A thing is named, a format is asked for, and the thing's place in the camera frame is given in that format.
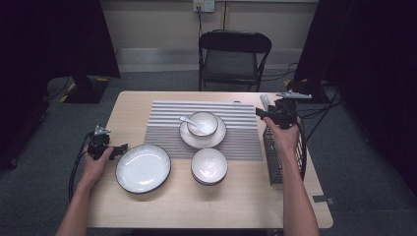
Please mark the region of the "black folding chair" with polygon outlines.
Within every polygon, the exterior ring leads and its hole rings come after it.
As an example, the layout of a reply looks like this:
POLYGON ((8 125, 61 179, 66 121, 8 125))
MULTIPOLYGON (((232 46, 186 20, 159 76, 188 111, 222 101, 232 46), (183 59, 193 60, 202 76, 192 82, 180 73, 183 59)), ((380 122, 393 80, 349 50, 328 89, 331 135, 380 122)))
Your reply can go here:
POLYGON ((206 83, 260 89, 270 39, 254 31, 214 29, 199 38, 199 91, 206 83))

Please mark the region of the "black wire basket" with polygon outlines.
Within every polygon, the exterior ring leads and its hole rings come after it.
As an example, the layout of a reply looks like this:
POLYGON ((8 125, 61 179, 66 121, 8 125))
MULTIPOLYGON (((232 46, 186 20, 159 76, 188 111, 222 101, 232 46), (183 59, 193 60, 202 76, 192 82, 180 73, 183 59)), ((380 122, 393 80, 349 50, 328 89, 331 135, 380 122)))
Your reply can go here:
MULTIPOLYGON (((303 133, 302 126, 300 122, 298 121, 298 119, 296 123, 292 126, 297 126, 300 131, 299 143, 296 148, 296 162, 298 165, 298 170, 301 175, 301 179, 304 179, 306 175, 306 169, 307 169, 307 154, 308 154, 306 141, 305 141, 305 135, 303 133)), ((263 140, 264 140, 265 153, 267 157, 269 183, 271 185, 282 184, 283 183, 282 160, 278 153, 272 131, 268 127, 265 127, 264 129, 263 140)))

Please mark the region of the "white wall socket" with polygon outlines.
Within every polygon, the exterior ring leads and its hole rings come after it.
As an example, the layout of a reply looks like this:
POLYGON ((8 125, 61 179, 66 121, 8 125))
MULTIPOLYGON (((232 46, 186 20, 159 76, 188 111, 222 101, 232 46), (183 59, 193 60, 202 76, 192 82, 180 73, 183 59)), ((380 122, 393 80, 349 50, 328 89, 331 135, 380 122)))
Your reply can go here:
POLYGON ((213 13, 215 11, 215 1, 193 0, 193 11, 196 13, 213 13))

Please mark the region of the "black curtain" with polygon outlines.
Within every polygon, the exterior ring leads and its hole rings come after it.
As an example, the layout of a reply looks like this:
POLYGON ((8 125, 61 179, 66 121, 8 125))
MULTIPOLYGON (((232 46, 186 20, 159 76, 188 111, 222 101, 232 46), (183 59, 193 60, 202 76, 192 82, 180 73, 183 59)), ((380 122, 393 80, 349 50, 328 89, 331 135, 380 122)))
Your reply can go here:
POLYGON ((120 72, 100 0, 0 0, 0 170, 48 107, 48 83, 120 72))
POLYGON ((417 196, 417 0, 319 0, 295 79, 337 83, 417 196))

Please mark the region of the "black stand base yellow tape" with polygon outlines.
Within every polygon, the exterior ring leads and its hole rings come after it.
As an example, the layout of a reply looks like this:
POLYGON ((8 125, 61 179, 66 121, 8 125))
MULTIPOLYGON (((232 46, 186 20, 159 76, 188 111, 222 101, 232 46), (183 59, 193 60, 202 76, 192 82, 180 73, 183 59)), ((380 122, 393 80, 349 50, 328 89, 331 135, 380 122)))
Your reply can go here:
POLYGON ((329 99, 325 94, 321 83, 312 80, 286 80, 285 87, 290 93, 299 93, 297 101, 300 103, 329 103, 329 99))
POLYGON ((110 80, 98 76, 75 76, 60 101, 62 103, 98 104, 110 80))

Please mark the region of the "white bowl dark rim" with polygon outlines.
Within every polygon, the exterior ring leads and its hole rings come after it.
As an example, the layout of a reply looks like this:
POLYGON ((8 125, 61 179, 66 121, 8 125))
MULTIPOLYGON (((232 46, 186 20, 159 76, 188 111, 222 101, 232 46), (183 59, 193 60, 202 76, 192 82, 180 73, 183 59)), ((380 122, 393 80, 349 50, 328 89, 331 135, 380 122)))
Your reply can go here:
POLYGON ((187 124, 188 130, 195 136, 206 137, 210 136, 217 130, 218 122, 213 114, 209 112, 196 112, 189 116, 189 119, 197 124, 194 126, 187 124))
POLYGON ((228 162, 222 152, 215 148, 197 151, 191 160, 191 172, 196 181, 204 185, 216 185, 226 176, 228 162))

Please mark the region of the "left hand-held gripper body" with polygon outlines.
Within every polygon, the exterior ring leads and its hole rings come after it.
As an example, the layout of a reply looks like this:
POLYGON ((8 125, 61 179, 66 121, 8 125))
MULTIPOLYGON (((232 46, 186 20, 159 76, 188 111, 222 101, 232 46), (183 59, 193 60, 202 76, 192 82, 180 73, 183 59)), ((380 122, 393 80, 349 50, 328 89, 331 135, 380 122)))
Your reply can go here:
POLYGON ((110 130, 97 125, 88 144, 88 153, 94 160, 99 160, 108 149, 110 143, 110 130))

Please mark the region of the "white plate dark rim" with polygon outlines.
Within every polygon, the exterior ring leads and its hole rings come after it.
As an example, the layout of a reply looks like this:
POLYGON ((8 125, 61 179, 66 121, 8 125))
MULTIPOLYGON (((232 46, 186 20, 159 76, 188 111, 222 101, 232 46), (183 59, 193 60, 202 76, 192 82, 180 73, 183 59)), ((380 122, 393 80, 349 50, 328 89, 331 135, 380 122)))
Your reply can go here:
POLYGON ((115 175, 122 189, 145 194, 157 189, 169 176, 171 158, 155 145, 140 145, 128 150, 118 161, 115 175))
POLYGON ((193 148, 213 148, 219 145, 224 140, 227 129, 223 120, 215 114, 213 115, 218 122, 217 130, 210 136, 206 137, 198 137, 193 135, 187 128, 188 123, 181 121, 180 137, 182 140, 193 148))

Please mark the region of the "person's left hand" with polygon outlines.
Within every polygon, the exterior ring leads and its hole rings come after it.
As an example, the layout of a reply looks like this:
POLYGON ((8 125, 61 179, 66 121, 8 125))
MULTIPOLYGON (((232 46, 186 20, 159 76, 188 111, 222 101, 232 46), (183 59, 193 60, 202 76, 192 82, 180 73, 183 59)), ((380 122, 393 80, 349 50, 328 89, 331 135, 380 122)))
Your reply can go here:
POLYGON ((99 159, 94 159, 88 152, 84 154, 83 174, 78 184, 79 188, 91 189, 93 187, 100 178, 112 152, 113 148, 108 147, 99 159))

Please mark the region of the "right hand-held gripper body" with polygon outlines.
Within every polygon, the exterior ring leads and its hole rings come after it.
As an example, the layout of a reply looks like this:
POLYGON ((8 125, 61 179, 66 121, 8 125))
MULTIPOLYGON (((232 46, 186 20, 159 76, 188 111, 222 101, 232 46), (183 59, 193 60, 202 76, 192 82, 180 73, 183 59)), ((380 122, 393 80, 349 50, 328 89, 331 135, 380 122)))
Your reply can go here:
POLYGON ((268 117, 281 129, 289 129, 297 121, 297 100, 312 99, 310 94, 295 91, 278 92, 280 96, 274 104, 268 106, 268 117))

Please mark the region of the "grey striped placemat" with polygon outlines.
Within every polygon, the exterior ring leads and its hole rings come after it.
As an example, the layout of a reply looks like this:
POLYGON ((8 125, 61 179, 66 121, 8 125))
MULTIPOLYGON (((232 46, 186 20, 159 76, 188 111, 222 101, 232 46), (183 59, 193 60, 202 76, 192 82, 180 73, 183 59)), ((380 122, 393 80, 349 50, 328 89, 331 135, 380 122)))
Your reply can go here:
POLYGON ((255 108, 250 103, 155 100, 144 143, 165 149, 172 158, 190 159, 201 148, 191 147, 182 140, 179 117, 196 112, 209 112, 223 120, 226 136, 213 148, 228 160, 263 160, 255 108))

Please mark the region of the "person's right hand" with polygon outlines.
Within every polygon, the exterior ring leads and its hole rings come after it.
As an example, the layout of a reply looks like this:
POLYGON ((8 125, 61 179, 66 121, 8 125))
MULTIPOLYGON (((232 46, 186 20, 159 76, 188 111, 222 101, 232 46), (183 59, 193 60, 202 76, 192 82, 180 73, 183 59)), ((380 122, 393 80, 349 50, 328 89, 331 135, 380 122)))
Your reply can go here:
POLYGON ((268 117, 264 119, 264 122, 272 131, 278 153, 285 159, 295 157, 300 137, 299 128, 297 126, 292 126, 286 130, 281 129, 268 117))

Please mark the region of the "white ceramic spoon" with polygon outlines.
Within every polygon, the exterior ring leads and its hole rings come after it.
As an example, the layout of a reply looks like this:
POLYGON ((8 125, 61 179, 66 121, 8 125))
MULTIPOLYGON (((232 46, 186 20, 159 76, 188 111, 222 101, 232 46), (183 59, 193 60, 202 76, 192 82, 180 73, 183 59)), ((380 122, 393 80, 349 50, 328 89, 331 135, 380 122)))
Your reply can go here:
POLYGON ((189 119, 188 117, 181 116, 181 117, 179 117, 179 120, 182 121, 182 122, 186 122, 188 124, 191 124, 191 125, 193 125, 196 128, 198 127, 198 125, 194 121, 192 121, 191 119, 189 119))

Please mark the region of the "grey tape piece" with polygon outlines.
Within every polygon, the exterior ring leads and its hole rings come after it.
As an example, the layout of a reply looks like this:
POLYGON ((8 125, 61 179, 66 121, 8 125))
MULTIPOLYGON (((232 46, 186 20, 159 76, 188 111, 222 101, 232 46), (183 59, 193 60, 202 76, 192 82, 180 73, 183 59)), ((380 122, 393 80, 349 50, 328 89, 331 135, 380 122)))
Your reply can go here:
POLYGON ((313 196, 313 200, 314 200, 315 203, 326 203, 329 206, 335 204, 334 198, 326 196, 326 195, 313 196))

